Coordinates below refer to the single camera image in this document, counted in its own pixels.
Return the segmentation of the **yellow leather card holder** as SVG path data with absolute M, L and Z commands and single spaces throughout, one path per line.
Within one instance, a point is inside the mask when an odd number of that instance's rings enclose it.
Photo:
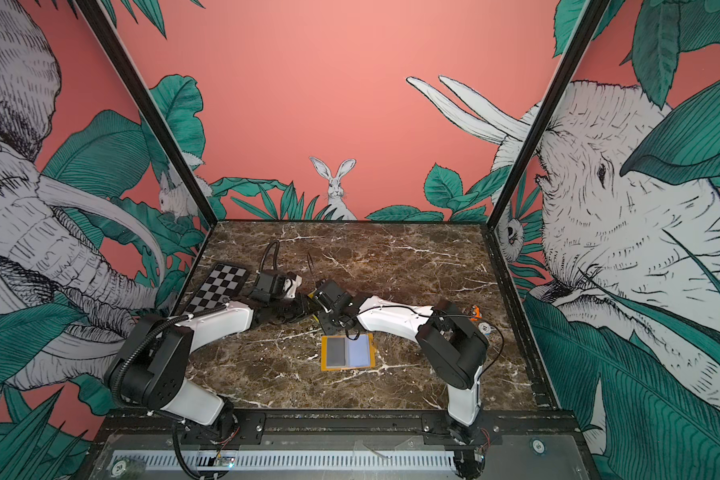
M 343 369 L 326 370 L 325 364 L 323 363 L 323 338 L 321 337 L 321 370 L 322 371 L 340 371 L 340 370 L 351 370 L 351 369 L 366 369 L 374 368 L 375 361 L 375 346 L 373 344 L 373 335 L 370 333 L 361 334 L 356 339 L 347 339 L 347 366 Z

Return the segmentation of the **black front rail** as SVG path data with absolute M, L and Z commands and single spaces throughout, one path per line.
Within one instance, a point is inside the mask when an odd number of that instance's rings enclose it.
M 225 407 L 209 425 L 189 419 L 187 414 L 143 409 L 111 412 L 93 446 L 121 436 L 170 436 L 172 427 L 184 437 L 181 442 L 200 446 L 239 447 L 261 445 L 266 435 L 409 435 L 426 445 L 448 449 L 499 445 L 505 437 L 562 435 L 584 446 L 582 431 L 570 411 L 484 410 L 469 427 L 458 424 L 444 410 L 342 410 L 342 409 L 247 409 Z

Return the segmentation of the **right black frame post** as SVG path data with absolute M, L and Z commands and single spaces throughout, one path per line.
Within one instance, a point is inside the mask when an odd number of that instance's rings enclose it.
M 531 125 L 530 131 L 523 141 L 522 148 L 507 177 L 498 201 L 487 221 L 490 231 L 494 230 L 505 208 L 507 207 L 514 189 L 520 183 L 522 174 L 534 156 L 535 149 L 540 145 L 543 133 L 548 126 L 552 115 L 559 106 L 565 89 L 573 77 L 576 69 L 589 45 L 609 1 L 591 0 L 584 5 L 576 28 L 570 37 L 570 42 L 564 52 L 563 58 L 556 70 L 552 82 L 547 89 L 545 97 L 539 107 L 537 115 Z

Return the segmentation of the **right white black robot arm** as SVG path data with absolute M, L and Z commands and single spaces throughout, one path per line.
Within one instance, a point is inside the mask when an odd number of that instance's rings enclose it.
M 480 382 L 489 341 L 470 316 L 452 302 L 411 306 L 367 293 L 351 294 L 333 280 L 311 294 L 314 314 L 326 334 L 381 332 L 417 343 L 434 373 L 448 385 L 447 412 L 465 427 L 481 409 Z

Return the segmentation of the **left black frame post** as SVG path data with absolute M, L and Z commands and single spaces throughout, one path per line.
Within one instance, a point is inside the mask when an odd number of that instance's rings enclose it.
M 217 217 L 206 195 L 200 190 L 193 172 L 184 161 L 178 142 L 123 46 L 106 10 L 99 1 L 77 0 L 75 4 L 137 105 L 140 114 L 146 120 L 157 143 L 177 170 L 190 196 L 197 204 L 201 217 L 210 229 L 213 229 L 218 223 Z

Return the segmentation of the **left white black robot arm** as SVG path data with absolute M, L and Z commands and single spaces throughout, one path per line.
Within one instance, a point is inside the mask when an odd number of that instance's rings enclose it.
M 210 426 L 225 401 L 185 378 L 189 357 L 200 348 L 261 323 L 299 317 L 293 272 L 265 271 L 247 296 L 179 316 L 150 314 L 138 321 L 105 373 L 104 384 L 119 406 L 135 405 L 180 421 Z

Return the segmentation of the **black white checkerboard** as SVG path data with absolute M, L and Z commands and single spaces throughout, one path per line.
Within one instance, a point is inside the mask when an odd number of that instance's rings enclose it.
M 249 275 L 250 272 L 244 266 L 215 262 L 183 312 L 196 314 L 232 300 L 240 294 Z

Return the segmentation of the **black frame post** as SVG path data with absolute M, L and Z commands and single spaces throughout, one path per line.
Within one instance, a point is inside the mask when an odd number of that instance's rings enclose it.
M 77 0 L 75 4 L 137 105 L 140 114 L 146 120 L 157 143 L 177 170 L 190 196 L 197 204 L 201 217 L 210 229 L 213 229 L 218 223 L 217 217 L 206 195 L 200 190 L 193 172 L 184 161 L 178 142 L 123 46 L 106 10 L 99 1 Z
M 563 58 L 556 70 L 552 82 L 547 89 L 545 97 L 539 107 L 537 115 L 531 125 L 530 131 L 523 141 L 522 148 L 507 177 L 498 201 L 487 221 L 490 231 L 494 230 L 505 208 L 507 207 L 514 189 L 520 183 L 522 174 L 534 156 L 535 149 L 540 145 L 543 133 L 548 126 L 552 115 L 559 106 L 565 89 L 573 77 L 576 69 L 589 45 L 609 1 L 591 0 L 584 5 L 576 28 L 570 37 L 570 42 L 564 52 Z

